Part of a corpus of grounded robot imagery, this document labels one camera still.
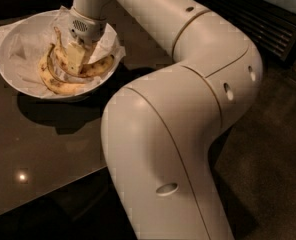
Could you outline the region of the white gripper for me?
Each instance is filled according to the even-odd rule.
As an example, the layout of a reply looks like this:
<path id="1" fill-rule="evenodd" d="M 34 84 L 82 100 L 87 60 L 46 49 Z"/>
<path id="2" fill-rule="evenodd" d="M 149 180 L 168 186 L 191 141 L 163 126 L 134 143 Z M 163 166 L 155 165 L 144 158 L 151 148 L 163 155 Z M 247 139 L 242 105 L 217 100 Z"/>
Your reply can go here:
<path id="1" fill-rule="evenodd" d="M 83 42 L 86 47 L 78 43 L 71 42 L 67 46 L 67 59 L 68 59 L 68 71 L 73 75 L 78 75 L 81 72 L 83 61 L 85 57 L 85 63 L 91 64 L 94 62 L 94 52 L 97 47 L 97 43 L 105 29 L 106 22 L 99 19 L 91 19 L 86 16 L 82 16 L 74 8 L 69 10 L 68 17 L 68 29 L 72 37 L 77 42 Z"/>

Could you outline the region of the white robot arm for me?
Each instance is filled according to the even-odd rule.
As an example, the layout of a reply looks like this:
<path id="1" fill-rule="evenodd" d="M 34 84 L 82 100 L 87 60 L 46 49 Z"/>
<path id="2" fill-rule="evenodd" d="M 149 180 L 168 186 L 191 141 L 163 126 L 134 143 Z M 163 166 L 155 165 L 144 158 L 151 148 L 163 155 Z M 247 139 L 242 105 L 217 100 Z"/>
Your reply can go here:
<path id="1" fill-rule="evenodd" d="M 194 0 L 116 0 L 172 58 L 105 106 L 105 161 L 138 240 L 234 240 L 208 161 L 253 104 L 263 67 L 253 42 Z M 103 0 L 73 0 L 98 20 Z"/>

